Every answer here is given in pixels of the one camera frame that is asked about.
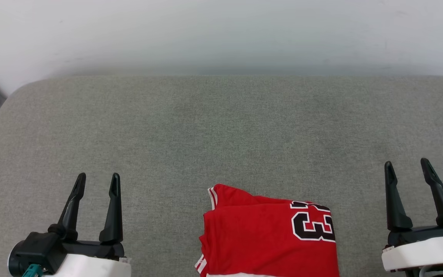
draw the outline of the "basketball jersey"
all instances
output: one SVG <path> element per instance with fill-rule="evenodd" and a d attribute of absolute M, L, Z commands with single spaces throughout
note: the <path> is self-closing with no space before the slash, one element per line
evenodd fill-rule
<path fill-rule="evenodd" d="M 218 184 L 208 189 L 201 277 L 337 277 L 331 213 L 327 207 L 252 196 Z"/>

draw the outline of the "red jersey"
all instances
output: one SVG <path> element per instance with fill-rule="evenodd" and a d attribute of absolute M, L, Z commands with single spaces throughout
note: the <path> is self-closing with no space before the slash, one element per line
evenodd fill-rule
<path fill-rule="evenodd" d="M 337 277 L 336 242 L 327 207 L 273 199 L 218 184 L 208 190 L 202 277 Z"/>

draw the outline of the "white wall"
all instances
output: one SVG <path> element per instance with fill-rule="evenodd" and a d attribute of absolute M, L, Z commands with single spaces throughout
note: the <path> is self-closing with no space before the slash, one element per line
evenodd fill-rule
<path fill-rule="evenodd" d="M 0 0 L 6 94 L 116 72 L 443 75 L 443 0 Z"/>

